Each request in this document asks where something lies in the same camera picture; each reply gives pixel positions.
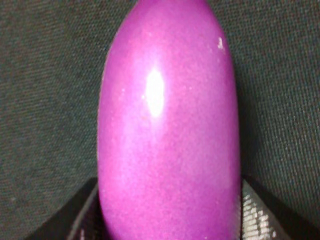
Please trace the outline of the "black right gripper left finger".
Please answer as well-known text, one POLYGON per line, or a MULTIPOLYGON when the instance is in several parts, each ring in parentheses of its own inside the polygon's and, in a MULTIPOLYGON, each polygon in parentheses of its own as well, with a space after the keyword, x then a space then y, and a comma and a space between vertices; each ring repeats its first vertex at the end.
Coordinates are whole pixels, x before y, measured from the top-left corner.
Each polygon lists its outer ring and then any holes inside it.
POLYGON ((106 228, 96 178, 89 179, 53 217, 27 240, 105 240, 106 228))

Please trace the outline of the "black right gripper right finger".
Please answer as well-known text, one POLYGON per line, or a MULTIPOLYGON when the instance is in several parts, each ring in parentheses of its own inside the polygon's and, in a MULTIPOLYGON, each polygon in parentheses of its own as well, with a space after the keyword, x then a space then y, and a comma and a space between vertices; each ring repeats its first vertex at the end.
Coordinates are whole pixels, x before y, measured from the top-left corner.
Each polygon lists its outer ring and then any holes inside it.
POLYGON ((320 230, 250 177, 242 179, 241 240, 318 240, 320 230))

